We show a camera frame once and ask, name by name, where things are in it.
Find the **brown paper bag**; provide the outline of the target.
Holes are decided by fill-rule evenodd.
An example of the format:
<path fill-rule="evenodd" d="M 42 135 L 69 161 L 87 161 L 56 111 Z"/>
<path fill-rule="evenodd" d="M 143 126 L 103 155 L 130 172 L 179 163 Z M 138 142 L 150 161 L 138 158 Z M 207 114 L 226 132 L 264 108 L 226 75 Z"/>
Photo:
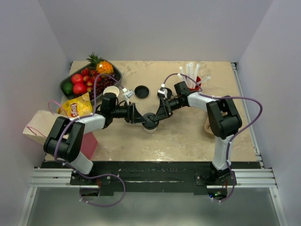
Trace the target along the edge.
<path fill-rule="evenodd" d="M 23 134 L 40 144 L 44 144 L 55 120 L 59 116 L 65 115 L 61 115 L 53 111 L 37 111 L 31 121 L 25 126 Z M 88 159 L 91 160 L 97 146 L 98 141 L 94 134 L 89 132 L 83 136 L 80 150 Z"/>

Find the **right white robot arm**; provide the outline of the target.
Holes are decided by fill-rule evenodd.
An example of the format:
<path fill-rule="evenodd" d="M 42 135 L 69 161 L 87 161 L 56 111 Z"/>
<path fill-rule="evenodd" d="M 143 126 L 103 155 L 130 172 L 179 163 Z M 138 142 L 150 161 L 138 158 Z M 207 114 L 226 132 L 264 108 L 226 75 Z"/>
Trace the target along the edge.
<path fill-rule="evenodd" d="M 190 90 L 185 82 L 174 85 L 177 97 L 167 99 L 165 84 L 158 89 L 160 104 L 154 116 L 149 119 L 154 124 L 173 115 L 173 111 L 182 107 L 194 107 L 207 112 L 211 131 L 215 136 L 214 159 L 210 165 L 209 178 L 215 185 L 220 185 L 231 172 L 229 154 L 231 139 L 242 127 L 242 120 L 237 108 L 229 96 L 221 99 L 203 96 L 200 92 Z"/>

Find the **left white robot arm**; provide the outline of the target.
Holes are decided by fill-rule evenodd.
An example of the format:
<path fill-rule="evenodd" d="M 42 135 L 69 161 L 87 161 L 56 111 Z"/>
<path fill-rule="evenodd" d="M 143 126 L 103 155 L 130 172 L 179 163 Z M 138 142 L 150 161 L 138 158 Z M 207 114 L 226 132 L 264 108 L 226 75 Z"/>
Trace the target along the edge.
<path fill-rule="evenodd" d="M 72 119 L 58 117 L 46 138 L 43 150 L 56 161 L 60 159 L 62 163 L 80 172 L 81 180 L 92 185 L 97 181 L 97 172 L 92 170 L 92 161 L 81 152 L 83 136 L 94 130 L 107 128 L 114 118 L 123 118 L 131 124 L 146 122 L 134 103 L 118 105 L 117 96 L 106 93 L 99 111 Z"/>

